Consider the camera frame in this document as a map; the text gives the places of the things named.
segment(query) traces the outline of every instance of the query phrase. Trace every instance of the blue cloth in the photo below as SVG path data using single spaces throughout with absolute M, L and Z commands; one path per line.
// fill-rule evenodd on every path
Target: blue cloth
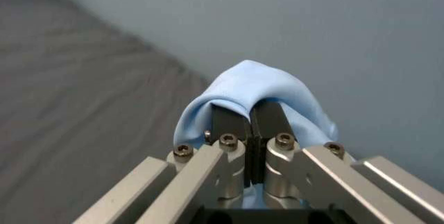
M 250 120 L 251 108 L 261 99 L 281 104 L 301 148 L 337 141 L 336 125 L 304 83 L 279 69 L 245 60 L 219 75 L 185 108 L 174 132 L 174 144 L 203 143 L 203 132 L 211 125 L 211 104 Z

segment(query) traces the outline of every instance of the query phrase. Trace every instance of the white wall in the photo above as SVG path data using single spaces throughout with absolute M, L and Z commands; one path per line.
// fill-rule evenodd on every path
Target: white wall
M 444 191 L 444 0 L 74 1 L 208 78 L 243 59 L 293 73 L 352 154 Z

